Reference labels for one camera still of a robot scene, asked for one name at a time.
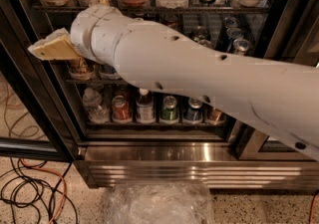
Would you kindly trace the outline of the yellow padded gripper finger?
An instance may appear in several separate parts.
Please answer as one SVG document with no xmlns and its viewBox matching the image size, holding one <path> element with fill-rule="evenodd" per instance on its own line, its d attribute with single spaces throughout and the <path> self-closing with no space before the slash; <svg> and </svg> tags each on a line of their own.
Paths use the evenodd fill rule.
<svg viewBox="0 0 319 224">
<path fill-rule="evenodd" d="M 31 45 L 28 51 L 42 61 L 51 60 L 76 60 L 80 55 L 73 47 L 69 32 L 65 29 L 58 29 Z"/>
</svg>

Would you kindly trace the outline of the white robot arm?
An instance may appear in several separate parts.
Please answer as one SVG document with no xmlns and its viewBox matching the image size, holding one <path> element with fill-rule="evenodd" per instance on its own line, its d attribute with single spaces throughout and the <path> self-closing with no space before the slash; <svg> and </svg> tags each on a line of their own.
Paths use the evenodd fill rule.
<svg viewBox="0 0 319 224">
<path fill-rule="evenodd" d="M 127 83 L 195 98 L 319 160 L 319 69 L 206 48 L 161 23 L 97 3 L 29 47 L 40 60 L 83 57 Z"/>
</svg>

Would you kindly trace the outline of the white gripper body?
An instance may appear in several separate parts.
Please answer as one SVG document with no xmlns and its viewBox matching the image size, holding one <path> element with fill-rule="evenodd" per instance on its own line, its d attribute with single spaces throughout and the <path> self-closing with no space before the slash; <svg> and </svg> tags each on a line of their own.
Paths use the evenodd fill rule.
<svg viewBox="0 0 319 224">
<path fill-rule="evenodd" d="M 94 5 L 80 12 L 73 21 L 71 42 L 84 58 L 112 66 L 117 41 L 132 22 L 132 18 L 115 7 Z"/>
</svg>

